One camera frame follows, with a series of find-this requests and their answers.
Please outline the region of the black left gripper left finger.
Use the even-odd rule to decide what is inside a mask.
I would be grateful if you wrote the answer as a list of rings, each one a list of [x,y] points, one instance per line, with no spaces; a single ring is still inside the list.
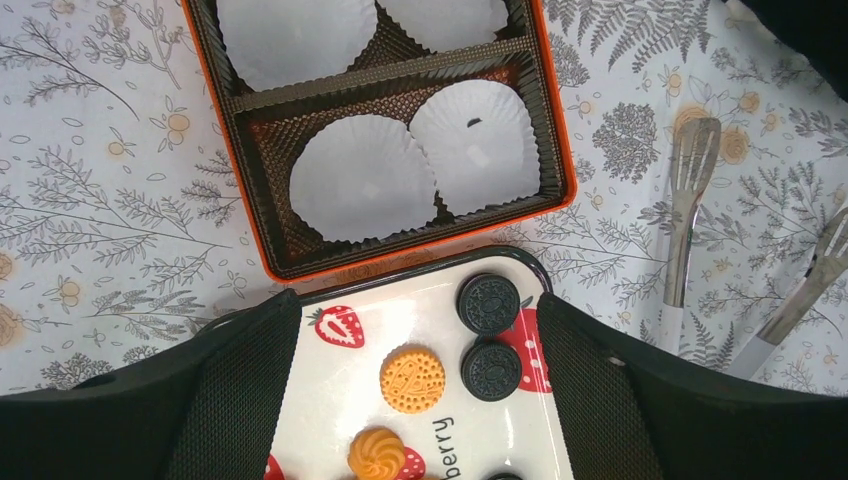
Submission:
[[[259,479],[302,307],[297,294],[70,389],[1,400],[5,479]]]

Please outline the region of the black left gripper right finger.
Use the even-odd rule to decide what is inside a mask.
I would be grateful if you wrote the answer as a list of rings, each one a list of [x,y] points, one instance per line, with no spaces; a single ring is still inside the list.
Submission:
[[[577,479],[843,479],[847,401],[740,380],[608,327],[553,294],[537,304]]]

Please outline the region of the white strawberry tray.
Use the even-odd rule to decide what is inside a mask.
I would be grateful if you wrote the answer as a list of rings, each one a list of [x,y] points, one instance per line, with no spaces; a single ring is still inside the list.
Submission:
[[[485,247],[302,298],[268,479],[570,479],[541,264]]]

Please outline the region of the round tan biscuit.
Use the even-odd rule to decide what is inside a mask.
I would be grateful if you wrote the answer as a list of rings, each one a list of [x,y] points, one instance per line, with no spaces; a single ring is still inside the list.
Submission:
[[[431,409],[445,389],[446,373],[441,360],[423,346],[402,346],[388,355],[381,366],[381,394],[400,413],[419,414]]]

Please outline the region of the metal serving tongs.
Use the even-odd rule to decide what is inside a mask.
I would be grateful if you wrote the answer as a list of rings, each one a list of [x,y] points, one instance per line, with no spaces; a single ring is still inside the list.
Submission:
[[[701,199],[717,164],[720,143],[721,122],[714,117],[692,118],[674,135],[670,167],[671,238],[657,332],[658,346],[671,354],[679,351],[692,234]],[[819,236],[810,266],[798,287],[743,346],[725,372],[739,379],[753,378],[807,311],[846,270],[847,211],[842,209]]]

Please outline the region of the orange cookie tin box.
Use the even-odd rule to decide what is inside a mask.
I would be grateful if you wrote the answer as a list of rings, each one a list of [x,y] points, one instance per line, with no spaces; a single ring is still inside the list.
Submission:
[[[296,282],[570,205],[538,1],[187,1],[268,276]]]

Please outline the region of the black sandwich cookie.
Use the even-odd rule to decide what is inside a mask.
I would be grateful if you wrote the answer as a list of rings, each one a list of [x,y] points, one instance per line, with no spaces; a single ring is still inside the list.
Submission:
[[[474,398],[484,402],[501,401],[513,394],[521,383],[521,360],[511,346],[501,341],[481,341],[464,354],[460,377]]]
[[[459,289],[456,311],[460,322],[478,336],[495,337],[508,330],[521,309],[519,291],[506,277],[482,273]]]

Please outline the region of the orange swirl cookie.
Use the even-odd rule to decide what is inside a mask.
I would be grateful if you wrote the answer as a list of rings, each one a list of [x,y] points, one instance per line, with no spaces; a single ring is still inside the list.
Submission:
[[[347,462],[358,479],[392,480],[406,463],[405,446],[388,428],[368,429],[352,441]]]

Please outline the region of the white paper cupcake liner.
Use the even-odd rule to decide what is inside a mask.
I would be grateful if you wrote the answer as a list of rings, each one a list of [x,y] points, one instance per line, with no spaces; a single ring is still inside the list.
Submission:
[[[336,120],[294,163],[294,213],[326,241],[362,242],[434,220],[435,177],[405,123],[365,114]]]
[[[433,52],[493,42],[496,32],[508,25],[503,1],[384,0],[378,4],[408,36]]]
[[[217,13],[229,60],[255,91],[345,72],[378,24],[373,1],[219,1]]]
[[[448,211],[468,215],[536,195],[540,155],[525,103],[508,85],[482,79],[433,94],[409,123]]]

